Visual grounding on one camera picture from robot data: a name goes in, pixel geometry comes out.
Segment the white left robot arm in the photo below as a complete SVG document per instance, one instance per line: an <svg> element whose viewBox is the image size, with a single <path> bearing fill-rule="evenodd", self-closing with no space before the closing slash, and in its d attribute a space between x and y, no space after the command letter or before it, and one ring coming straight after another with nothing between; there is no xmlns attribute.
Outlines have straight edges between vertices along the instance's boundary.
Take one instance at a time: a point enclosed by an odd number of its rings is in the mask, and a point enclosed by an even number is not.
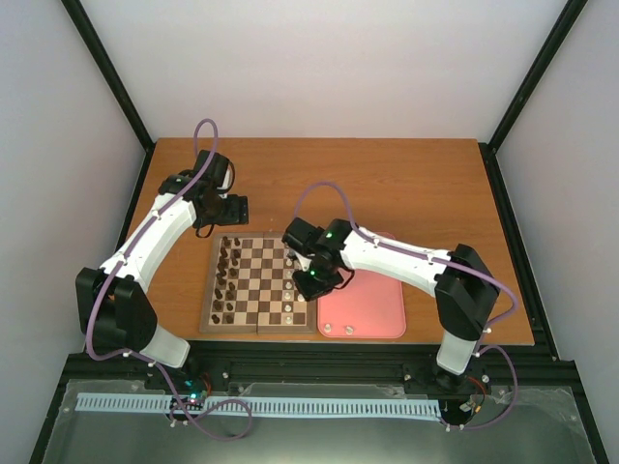
<svg viewBox="0 0 619 464"><path fill-rule="evenodd" d="M168 379L184 390L199 382L201 365L189 357L189 343L158 322L147 298L151 280L187 229L249 221L248 199L229 192L234 183L229 168L176 198L190 180L187 171L168 177L127 241L99 268L84 268L75 280L88 355L96 361L135 355L165 365Z"/></svg>

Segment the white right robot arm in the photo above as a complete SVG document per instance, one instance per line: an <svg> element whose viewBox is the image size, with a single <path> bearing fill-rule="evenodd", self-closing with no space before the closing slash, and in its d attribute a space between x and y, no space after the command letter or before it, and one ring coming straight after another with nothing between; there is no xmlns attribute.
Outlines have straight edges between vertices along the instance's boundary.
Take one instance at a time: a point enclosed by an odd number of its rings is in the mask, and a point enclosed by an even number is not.
<svg viewBox="0 0 619 464"><path fill-rule="evenodd" d="M342 289L358 272L372 272L413 286L436 300L443 338L438 369L465 373L500 289L470 246L453 251L412 246L335 219L327 228L296 217L282 242L299 262L293 281L308 301Z"/></svg>

